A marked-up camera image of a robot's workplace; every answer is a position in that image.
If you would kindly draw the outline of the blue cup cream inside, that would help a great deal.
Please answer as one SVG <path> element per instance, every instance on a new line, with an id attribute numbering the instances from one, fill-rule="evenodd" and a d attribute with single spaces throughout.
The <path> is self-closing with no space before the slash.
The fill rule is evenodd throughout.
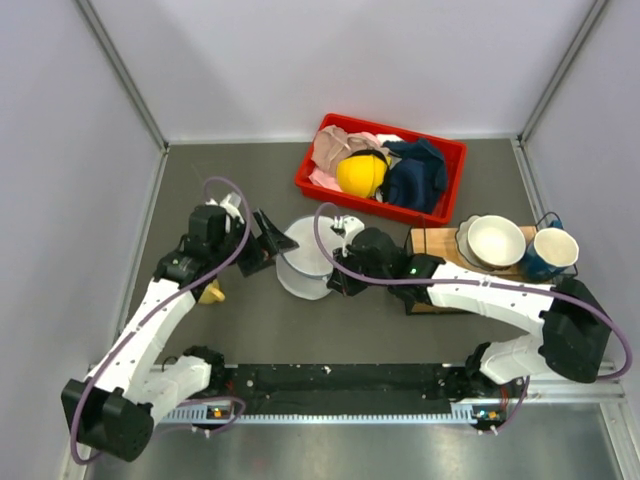
<path id="1" fill-rule="evenodd" d="M 536 233 L 527 244 L 519 270 L 529 282 L 548 282 L 575 266 L 579 255 L 579 244 L 565 230 L 559 215 L 547 212 L 536 224 Z"/>

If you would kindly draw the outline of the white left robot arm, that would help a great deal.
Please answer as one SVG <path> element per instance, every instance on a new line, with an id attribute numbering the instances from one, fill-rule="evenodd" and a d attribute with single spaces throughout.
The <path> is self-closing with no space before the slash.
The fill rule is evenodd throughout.
<path id="1" fill-rule="evenodd" d="M 106 356 L 61 393 L 74 460 L 86 445 L 124 461 L 140 456 L 156 426 L 192 395 L 216 396 L 227 374 L 219 354 L 193 347 L 154 375 L 154 362 L 182 319 L 211 294 L 220 271 L 244 276 L 298 248 L 260 210 L 242 213 L 233 196 L 197 206 L 178 246 L 158 262 L 143 300 Z"/>

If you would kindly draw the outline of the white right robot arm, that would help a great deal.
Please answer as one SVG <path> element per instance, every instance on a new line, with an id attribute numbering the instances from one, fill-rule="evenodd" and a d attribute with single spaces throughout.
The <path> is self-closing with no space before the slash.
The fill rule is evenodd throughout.
<path id="1" fill-rule="evenodd" d="M 404 303 L 455 309 L 522 330 L 506 342 L 485 342 L 466 360 L 466 380 L 487 396 L 517 378 L 554 372 L 577 383 L 599 376 L 611 328 L 589 288 L 574 278 L 527 284 L 466 269 L 428 254 L 408 253 L 375 227 L 334 227 L 342 246 L 328 288 L 355 296 L 383 286 Z"/>

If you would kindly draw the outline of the pink garment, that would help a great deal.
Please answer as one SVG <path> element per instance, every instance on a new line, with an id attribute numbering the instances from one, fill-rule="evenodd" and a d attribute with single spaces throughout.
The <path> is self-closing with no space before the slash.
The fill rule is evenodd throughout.
<path id="1" fill-rule="evenodd" d="M 382 145 L 371 133 L 347 133 L 340 127 L 328 126 L 315 135 L 312 147 L 314 168 L 309 180 L 313 185 L 338 191 L 338 164 L 356 151 L 380 149 Z"/>

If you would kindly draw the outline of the yellow mug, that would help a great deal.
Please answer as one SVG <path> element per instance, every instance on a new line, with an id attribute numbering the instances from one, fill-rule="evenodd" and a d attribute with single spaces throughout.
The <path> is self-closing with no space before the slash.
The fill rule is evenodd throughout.
<path id="1" fill-rule="evenodd" d="M 215 303 L 224 302 L 225 299 L 226 296 L 221 290 L 219 281 L 213 280 L 203 289 L 198 303 L 202 305 L 212 305 Z"/>

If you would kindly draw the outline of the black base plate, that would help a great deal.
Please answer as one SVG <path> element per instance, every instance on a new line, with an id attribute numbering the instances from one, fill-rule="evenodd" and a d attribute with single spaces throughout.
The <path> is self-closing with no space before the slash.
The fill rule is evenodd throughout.
<path id="1" fill-rule="evenodd" d="M 499 386 L 460 365 L 239 364 L 216 368 L 191 398 L 237 397 L 249 414 L 409 414 L 470 399 L 503 407 L 523 389 L 522 379 Z"/>

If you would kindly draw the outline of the white mesh laundry bag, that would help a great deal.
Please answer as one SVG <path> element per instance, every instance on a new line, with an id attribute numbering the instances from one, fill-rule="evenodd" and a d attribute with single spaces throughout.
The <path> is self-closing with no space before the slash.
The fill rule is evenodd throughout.
<path id="1" fill-rule="evenodd" d="M 327 216 L 318 218 L 319 237 L 329 254 L 335 248 L 346 248 L 342 239 L 331 230 L 333 219 Z M 333 272 L 333 265 L 316 242 L 314 222 L 313 215 L 293 222 L 285 234 L 297 241 L 299 248 L 276 259 L 276 274 L 281 286 L 295 297 L 310 301 L 330 294 L 327 282 Z"/>

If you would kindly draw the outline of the red plastic bin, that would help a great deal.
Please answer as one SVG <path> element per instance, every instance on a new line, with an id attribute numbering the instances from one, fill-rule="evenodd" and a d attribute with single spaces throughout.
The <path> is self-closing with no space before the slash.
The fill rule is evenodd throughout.
<path id="1" fill-rule="evenodd" d="M 467 154 L 467 146 L 464 143 L 337 113 L 326 114 L 318 130 L 331 125 L 341 127 L 347 133 L 365 131 L 372 134 L 395 134 L 405 141 L 416 141 L 419 138 L 428 139 L 444 155 L 448 175 L 448 188 L 441 195 L 431 214 L 339 193 L 335 190 L 314 185 L 309 180 L 309 175 L 315 166 L 312 161 L 314 148 L 310 147 L 294 177 L 295 185 L 304 196 L 321 202 L 332 202 L 341 207 L 412 226 L 443 227 L 451 221 Z"/>

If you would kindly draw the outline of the navy blue garment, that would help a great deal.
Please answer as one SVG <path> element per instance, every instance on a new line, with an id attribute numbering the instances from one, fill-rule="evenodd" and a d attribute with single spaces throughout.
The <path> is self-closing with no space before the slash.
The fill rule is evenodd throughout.
<path id="1" fill-rule="evenodd" d="M 448 188 L 445 157 L 428 139 L 383 144 L 398 161 L 380 187 L 385 203 L 431 214 Z"/>

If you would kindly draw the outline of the cream bowl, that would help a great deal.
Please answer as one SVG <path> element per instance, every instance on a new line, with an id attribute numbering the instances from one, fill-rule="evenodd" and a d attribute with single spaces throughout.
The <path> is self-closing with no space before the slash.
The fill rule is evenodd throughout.
<path id="1" fill-rule="evenodd" d="M 487 271 L 506 270 L 524 256 L 526 239 L 511 220 L 498 215 L 472 215 L 461 222 L 455 241 L 459 254 Z"/>

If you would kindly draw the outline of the white garment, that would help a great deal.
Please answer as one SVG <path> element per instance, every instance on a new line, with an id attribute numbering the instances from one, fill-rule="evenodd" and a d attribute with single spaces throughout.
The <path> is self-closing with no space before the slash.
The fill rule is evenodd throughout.
<path id="1" fill-rule="evenodd" d="M 402 142 L 403 139 L 395 134 L 377 134 L 376 139 L 381 146 L 384 146 L 386 143 L 395 143 Z"/>

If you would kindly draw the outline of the beige garment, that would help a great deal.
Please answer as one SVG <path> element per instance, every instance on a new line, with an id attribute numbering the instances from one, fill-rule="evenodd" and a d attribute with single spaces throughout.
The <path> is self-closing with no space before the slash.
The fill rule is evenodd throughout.
<path id="1" fill-rule="evenodd" d="M 351 154 L 348 134 L 335 125 L 320 130 L 315 135 L 312 147 L 312 161 L 326 173 L 334 173 L 338 163 Z"/>

